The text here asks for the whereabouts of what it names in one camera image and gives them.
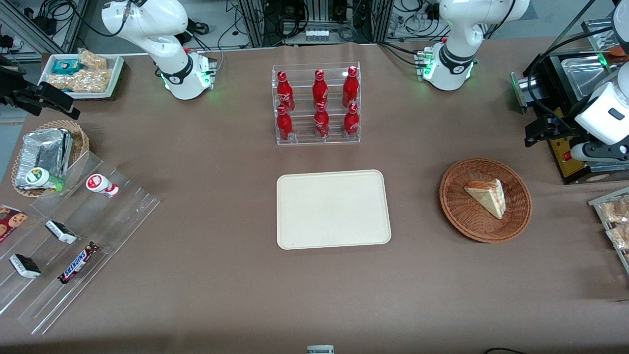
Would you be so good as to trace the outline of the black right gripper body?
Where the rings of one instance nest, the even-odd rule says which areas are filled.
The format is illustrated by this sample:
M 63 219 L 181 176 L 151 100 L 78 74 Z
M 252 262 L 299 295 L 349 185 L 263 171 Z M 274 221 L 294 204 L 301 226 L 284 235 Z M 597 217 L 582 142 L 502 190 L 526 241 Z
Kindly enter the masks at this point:
M 17 63 L 0 64 L 0 96 L 3 105 L 20 107 L 22 103 L 45 107 L 38 93 L 43 83 L 31 83 L 25 79 L 27 71 Z

